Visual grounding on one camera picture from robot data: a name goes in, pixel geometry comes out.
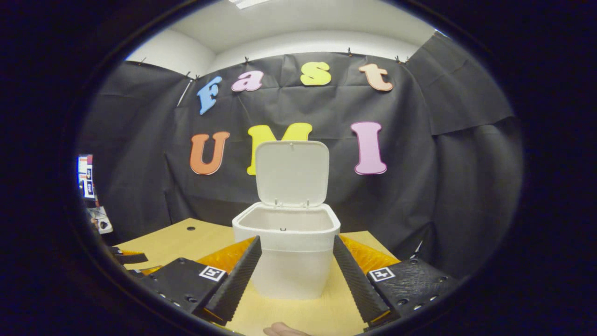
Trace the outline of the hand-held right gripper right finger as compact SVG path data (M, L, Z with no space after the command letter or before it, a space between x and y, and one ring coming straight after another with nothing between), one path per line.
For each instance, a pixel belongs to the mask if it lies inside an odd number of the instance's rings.
M368 327L408 317L460 285L420 258L400 261L345 235L335 236L333 253Z

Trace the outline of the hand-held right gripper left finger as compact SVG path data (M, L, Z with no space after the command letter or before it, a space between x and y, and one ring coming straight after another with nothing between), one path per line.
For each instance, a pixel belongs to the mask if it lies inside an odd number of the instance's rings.
M177 258L139 280L177 308L224 326L233 319L261 255L260 237L253 236L196 261Z

